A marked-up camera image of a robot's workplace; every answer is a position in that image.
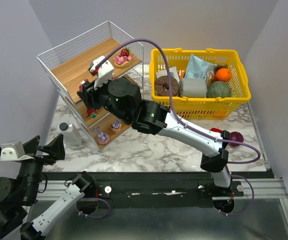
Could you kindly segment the red strawberry toy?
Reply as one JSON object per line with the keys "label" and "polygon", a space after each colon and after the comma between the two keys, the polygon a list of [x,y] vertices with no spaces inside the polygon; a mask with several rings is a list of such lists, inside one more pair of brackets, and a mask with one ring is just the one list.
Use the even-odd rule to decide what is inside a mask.
{"label": "red strawberry toy", "polygon": [[93,108],[87,109],[86,113],[87,113],[87,117],[91,119],[97,116],[96,111]]}

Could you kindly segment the small purple bunny toy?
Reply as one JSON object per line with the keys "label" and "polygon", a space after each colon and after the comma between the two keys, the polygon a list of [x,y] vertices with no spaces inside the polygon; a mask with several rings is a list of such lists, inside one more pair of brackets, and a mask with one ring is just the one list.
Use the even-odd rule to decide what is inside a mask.
{"label": "small purple bunny toy", "polygon": [[122,125],[118,119],[111,124],[111,129],[115,133],[118,133],[121,130],[121,127]]}

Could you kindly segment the purple bunny toy pink base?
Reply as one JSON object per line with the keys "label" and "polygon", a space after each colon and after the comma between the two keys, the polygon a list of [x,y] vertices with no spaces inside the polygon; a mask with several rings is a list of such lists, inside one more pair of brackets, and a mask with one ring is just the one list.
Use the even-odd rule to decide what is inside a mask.
{"label": "purple bunny toy pink base", "polygon": [[93,132],[97,134],[97,141],[100,145],[106,145],[109,143],[110,136],[107,133],[102,132],[99,126],[96,128],[93,128]]}

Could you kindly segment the pink strawberry cake toy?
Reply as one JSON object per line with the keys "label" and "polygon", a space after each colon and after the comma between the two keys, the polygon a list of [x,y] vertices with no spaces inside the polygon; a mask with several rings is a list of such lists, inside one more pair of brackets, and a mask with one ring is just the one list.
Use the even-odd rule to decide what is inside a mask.
{"label": "pink strawberry cake toy", "polygon": [[124,69],[130,65],[132,57],[130,55],[130,48],[124,47],[120,54],[114,57],[114,65],[119,69]]}

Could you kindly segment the pink red figure toy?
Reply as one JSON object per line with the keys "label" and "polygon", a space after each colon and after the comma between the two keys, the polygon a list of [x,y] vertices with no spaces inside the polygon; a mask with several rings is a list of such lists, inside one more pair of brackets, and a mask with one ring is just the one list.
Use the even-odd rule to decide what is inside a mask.
{"label": "pink red figure toy", "polygon": [[84,79],[83,81],[80,82],[79,84],[79,91],[82,91],[83,90],[83,84],[88,82],[88,79]]}

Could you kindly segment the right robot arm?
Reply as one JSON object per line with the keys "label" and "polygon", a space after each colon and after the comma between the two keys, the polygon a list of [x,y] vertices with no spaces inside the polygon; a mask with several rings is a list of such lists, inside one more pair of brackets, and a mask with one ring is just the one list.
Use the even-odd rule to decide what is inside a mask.
{"label": "right robot arm", "polygon": [[175,115],[168,107],[141,98],[140,88],[127,78],[108,80],[100,87],[83,81],[77,95],[88,109],[104,108],[140,133],[160,135],[187,144],[200,152],[200,167],[211,173],[220,188],[231,185],[227,167],[230,138],[228,131],[214,132]]}

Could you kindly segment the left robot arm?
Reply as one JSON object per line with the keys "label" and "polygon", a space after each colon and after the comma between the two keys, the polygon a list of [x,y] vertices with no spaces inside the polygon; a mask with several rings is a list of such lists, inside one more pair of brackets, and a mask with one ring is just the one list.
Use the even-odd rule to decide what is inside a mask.
{"label": "left robot arm", "polygon": [[0,240],[19,229],[22,240],[43,240],[66,210],[83,197],[98,196],[96,181],[88,173],[77,174],[72,183],[45,212],[32,222],[24,222],[25,207],[37,202],[43,167],[65,158],[64,136],[57,135],[48,145],[40,136],[26,143],[8,142],[0,146],[0,161],[20,162],[16,178],[0,177]]}

